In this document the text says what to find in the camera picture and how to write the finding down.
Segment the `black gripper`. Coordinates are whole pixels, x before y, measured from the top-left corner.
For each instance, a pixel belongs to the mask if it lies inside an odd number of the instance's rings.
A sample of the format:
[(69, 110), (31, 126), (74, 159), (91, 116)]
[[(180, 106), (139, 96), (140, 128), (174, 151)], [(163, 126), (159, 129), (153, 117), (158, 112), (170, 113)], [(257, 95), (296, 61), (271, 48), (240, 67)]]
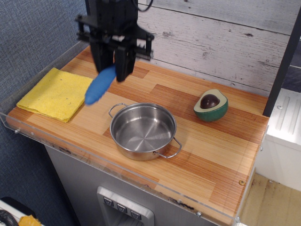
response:
[(138, 13), (147, 11), (138, 7), (137, 0), (90, 0), (91, 15), (78, 15), (79, 40), (90, 42), (94, 64), (98, 72), (113, 65), (117, 82), (123, 82), (134, 70), (136, 55), (151, 59), (154, 35), (138, 24)]

